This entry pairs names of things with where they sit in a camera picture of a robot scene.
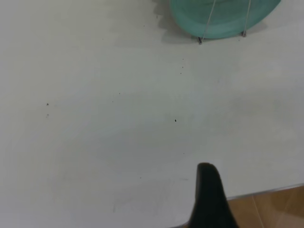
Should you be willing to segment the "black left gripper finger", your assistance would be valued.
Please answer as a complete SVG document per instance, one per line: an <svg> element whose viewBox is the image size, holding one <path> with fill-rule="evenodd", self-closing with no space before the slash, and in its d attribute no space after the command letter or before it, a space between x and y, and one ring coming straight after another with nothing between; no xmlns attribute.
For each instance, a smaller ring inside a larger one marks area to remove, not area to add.
<svg viewBox="0 0 304 228"><path fill-rule="evenodd" d="M197 166L195 202L189 228L237 228L217 168L210 163Z"/></svg>

